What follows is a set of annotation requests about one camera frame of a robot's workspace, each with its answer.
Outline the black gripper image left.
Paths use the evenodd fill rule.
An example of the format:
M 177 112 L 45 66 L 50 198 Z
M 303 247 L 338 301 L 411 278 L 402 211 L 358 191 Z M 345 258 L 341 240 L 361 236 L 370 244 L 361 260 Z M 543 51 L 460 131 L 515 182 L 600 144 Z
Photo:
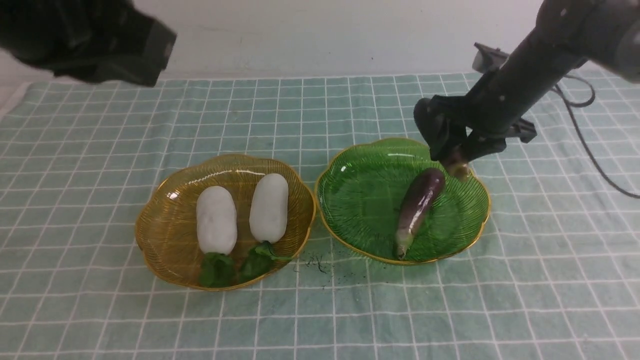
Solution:
M 3 0 L 1 50 L 85 84 L 154 87 L 178 35 L 131 0 Z

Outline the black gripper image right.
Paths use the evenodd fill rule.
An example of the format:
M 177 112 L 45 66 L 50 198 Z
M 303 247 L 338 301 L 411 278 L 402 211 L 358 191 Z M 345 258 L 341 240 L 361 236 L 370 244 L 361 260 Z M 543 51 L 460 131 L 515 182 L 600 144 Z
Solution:
M 538 101 L 538 75 L 494 70 L 466 95 L 420 99 L 420 134 L 437 162 L 473 162 L 502 153 L 506 138 L 523 143 L 537 136 L 523 115 Z M 472 131 L 467 136 L 467 128 Z

